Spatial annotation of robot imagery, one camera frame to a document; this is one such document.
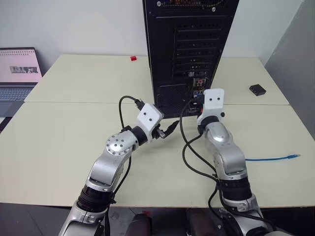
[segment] black computer case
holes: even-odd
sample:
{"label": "black computer case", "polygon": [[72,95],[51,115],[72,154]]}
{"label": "black computer case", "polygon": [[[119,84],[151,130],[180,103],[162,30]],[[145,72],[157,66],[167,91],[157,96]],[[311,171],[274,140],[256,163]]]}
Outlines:
{"label": "black computer case", "polygon": [[[143,0],[154,100],[165,118],[210,88],[238,2]],[[184,115],[198,115],[200,106]]]}

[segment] beige table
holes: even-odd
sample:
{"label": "beige table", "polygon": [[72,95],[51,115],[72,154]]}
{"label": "beige table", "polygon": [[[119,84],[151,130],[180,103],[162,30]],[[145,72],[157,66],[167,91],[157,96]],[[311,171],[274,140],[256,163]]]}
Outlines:
{"label": "beige table", "polygon": [[[226,105],[224,124],[246,157],[292,160],[248,162],[249,179],[261,207],[314,206],[315,142],[287,105]],[[138,113],[123,105],[126,124]],[[166,127],[172,120],[164,120]],[[195,118],[184,120],[189,138]],[[70,206],[79,196],[108,136],[120,130],[117,104],[25,103],[0,134],[0,202]],[[207,207],[214,183],[182,161],[179,129],[167,140],[143,145],[133,155],[117,206]],[[203,141],[194,145],[209,161]],[[208,171],[190,152],[188,162]],[[213,205],[219,207],[216,196]]]}
{"label": "beige table", "polygon": [[[117,103],[123,95],[133,95],[153,103],[148,58],[137,58],[62,55],[26,102]],[[267,93],[256,97],[249,90],[255,84],[261,84]],[[225,104],[288,105],[257,58],[222,58],[212,87],[225,90]]]}

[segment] laptop screen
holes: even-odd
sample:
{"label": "laptop screen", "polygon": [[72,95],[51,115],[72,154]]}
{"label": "laptop screen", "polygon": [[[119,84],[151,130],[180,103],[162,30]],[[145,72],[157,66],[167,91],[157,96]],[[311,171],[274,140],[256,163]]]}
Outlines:
{"label": "laptop screen", "polygon": [[34,48],[0,48],[0,83],[36,83],[41,78]]}

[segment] laptop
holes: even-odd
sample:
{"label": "laptop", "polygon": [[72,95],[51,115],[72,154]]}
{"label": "laptop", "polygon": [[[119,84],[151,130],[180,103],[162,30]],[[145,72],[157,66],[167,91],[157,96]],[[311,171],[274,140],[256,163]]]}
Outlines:
{"label": "laptop", "polygon": [[0,117],[12,117],[41,78],[35,48],[0,48]]}

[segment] laptop keyboard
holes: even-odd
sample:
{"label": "laptop keyboard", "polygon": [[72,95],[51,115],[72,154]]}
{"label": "laptop keyboard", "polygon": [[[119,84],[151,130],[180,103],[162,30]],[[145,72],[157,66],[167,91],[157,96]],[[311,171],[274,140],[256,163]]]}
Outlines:
{"label": "laptop keyboard", "polygon": [[32,88],[0,88],[0,102],[24,101]]}

